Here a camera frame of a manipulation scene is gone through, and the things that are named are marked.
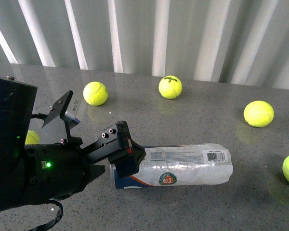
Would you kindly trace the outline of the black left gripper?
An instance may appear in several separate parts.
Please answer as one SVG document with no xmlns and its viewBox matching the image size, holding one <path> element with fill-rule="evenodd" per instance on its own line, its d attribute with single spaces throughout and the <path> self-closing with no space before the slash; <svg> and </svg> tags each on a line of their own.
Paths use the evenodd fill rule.
<svg viewBox="0 0 289 231">
<path fill-rule="evenodd" d="M 65 144 L 25 145 L 25 205 L 64 200 L 83 191 L 105 173 L 105 166 L 94 164 L 106 158 L 115 165 L 118 178 L 134 175 L 146 155 L 145 149 L 132 140 L 126 121 L 104 129 L 96 142 L 82 150 L 80 145 L 81 138 Z"/>
</svg>

